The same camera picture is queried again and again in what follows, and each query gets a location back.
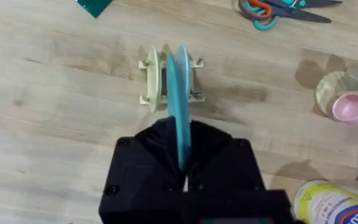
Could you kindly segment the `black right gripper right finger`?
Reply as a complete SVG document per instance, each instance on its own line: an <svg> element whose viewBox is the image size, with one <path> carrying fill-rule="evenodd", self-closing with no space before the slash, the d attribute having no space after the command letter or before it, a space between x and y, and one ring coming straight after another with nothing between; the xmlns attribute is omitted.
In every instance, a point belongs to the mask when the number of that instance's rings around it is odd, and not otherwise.
<svg viewBox="0 0 358 224"><path fill-rule="evenodd" d="M188 191L218 193L266 190L250 141L192 121Z"/></svg>

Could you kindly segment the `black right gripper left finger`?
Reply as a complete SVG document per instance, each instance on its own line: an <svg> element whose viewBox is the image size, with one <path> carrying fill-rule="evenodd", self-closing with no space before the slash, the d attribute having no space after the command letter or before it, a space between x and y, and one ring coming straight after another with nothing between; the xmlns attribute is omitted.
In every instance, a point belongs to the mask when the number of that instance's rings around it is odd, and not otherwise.
<svg viewBox="0 0 358 224"><path fill-rule="evenodd" d="M170 195L182 192L175 118L159 119L132 137L117 140L99 216L103 223L182 223Z"/></svg>

